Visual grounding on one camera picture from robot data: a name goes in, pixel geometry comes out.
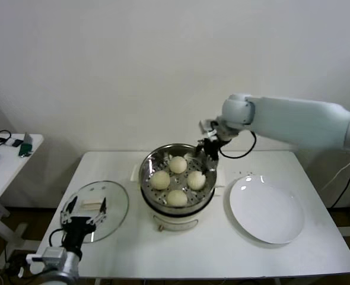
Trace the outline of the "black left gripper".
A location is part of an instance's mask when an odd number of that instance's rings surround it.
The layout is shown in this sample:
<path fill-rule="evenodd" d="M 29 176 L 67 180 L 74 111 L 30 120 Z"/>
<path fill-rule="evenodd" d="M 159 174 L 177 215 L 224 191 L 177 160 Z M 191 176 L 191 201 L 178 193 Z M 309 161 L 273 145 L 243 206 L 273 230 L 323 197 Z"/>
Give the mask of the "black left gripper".
<path fill-rule="evenodd" d="M 85 236 L 94 232 L 96 230 L 95 224 L 102 223 L 106 218 L 106 198 L 103 199 L 99 212 L 93 219 L 93 223 L 87 223 L 91 219 L 90 217 L 73 217 L 69 223 L 76 203 L 77 196 L 74 196 L 66 202 L 61 211 L 61 224 L 65 232 L 62 246 L 67 252 L 73 252 L 79 258 L 82 258 L 81 247 Z"/>

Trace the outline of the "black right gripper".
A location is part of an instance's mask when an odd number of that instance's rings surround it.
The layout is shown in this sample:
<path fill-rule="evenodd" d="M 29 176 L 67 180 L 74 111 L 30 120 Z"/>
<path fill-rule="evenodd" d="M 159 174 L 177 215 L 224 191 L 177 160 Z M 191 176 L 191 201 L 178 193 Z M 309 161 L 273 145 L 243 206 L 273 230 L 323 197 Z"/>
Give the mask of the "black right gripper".
<path fill-rule="evenodd" d="M 208 172 L 216 172 L 219 162 L 219 150 L 224 145 L 224 141 L 219 138 L 204 138 L 203 141 L 198 141 L 196 146 L 196 157 L 205 152 L 210 159 L 206 159 L 206 170 Z"/>

